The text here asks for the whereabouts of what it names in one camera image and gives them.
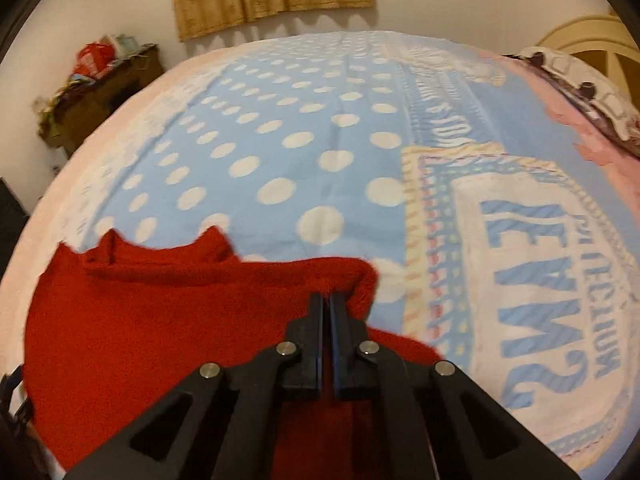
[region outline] red cloth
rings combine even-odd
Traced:
[[[216,228],[167,250],[133,246],[113,230],[84,254],[60,244],[24,339],[36,429],[69,469],[202,363],[230,367],[281,341],[310,293],[343,292],[350,315],[363,319],[376,278],[354,258],[242,263]],[[439,359],[418,342],[369,335],[407,360]],[[287,405],[272,478],[362,478],[357,443],[366,439],[355,435],[369,424],[365,409],[328,396]]]

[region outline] blue polka dot bed sheet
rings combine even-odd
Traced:
[[[371,326],[438,348],[584,480],[640,428],[640,163],[519,60],[392,32],[254,43],[92,172],[78,250],[216,225],[245,260],[356,256],[380,274]]]

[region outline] brown furniture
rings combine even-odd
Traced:
[[[124,101],[163,73],[158,46],[143,45],[95,83],[67,89],[52,110],[49,128],[41,131],[42,138],[53,148],[63,146],[71,156]]]

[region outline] folded red fabric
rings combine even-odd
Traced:
[[[278,343],[304,316],[312,292],[343,292],[363,319],[376,272],[354,258],[240,262],[207,230],[193,244],[141,248],[109,231],[76,254],[60,244],[41,275],[24,338],[24,379],[44,443],[69,469],[134,420],[200,364],[230,367]],[[418,342],[369,329],[370,338],[423,364],[439,359]],[[357,479],[367,460],[354,444],[366,407],[287,405],[273,479]]]

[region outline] red garment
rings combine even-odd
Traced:
[[[354,258],[242,263],[216,228],[167,250],[133,246],[113,230],[84,254],[60,244],[24,338],[36,429],[69,469],[202,363],[230,367],[281,341],[310,293],[343,292],[362,319],[375,285],[375,270]],[[439,359],[418,342],[369,335],[407,360]],[[361,478],[367,466],[354,470],[363,461],[352,439],[367,424],[362,409],[326,396],[287,406],[272,478]]]

